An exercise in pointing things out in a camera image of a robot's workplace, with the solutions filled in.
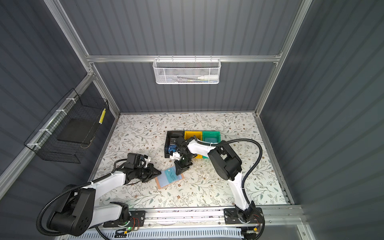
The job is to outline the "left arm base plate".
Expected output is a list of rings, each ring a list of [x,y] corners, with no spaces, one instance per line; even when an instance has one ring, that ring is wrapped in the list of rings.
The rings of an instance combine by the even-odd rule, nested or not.
[[[103,223],[104,228],[139,228],[144,225],[146,211],[129,211],[117,220]]]

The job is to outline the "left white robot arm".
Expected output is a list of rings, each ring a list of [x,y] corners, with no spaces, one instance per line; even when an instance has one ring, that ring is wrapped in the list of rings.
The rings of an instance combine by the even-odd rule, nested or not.
[[[113,172],[82,185],[68,185],[49,201],[38,215],[37,229],[47,236],[80,236],[90,228],[106,222],[125,227],[133,217],[129,206],[122,202],[110,202],[98,206],[97,200],[106,193],[131,185],[132,180],[146,183],[161,175],[152,163],[126,168],[120,165]]]

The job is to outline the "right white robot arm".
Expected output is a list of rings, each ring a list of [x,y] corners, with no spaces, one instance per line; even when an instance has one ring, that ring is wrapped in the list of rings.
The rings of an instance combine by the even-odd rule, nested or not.
[[[181,175],[193,165],[192,159],[201,155],[210,159],[216,173],[228,181],[235,200],[236,214],[242,223],[248,223],[253,214],[253,205],[245,192],[242,175],[242,160],[229,143],[208,143],[195,136],[185,140],[176,139],[176,151],[170,154],[175,161],[176,174]]]

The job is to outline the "teal VIP card from holder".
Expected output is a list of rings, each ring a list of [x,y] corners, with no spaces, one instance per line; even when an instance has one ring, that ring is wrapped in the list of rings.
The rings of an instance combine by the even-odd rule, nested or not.
[[[174,168],[165,170],[165,176],[169,184],[179,180],[179,176],[176,175]]]

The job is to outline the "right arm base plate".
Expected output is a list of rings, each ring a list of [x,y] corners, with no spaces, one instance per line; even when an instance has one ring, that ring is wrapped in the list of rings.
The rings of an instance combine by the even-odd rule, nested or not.
[[[249,207],[245,211],[239,208],[226,208],[224,209],[225,223],[227,225],[236,224],[262,224],[265,222],[261,208]]]

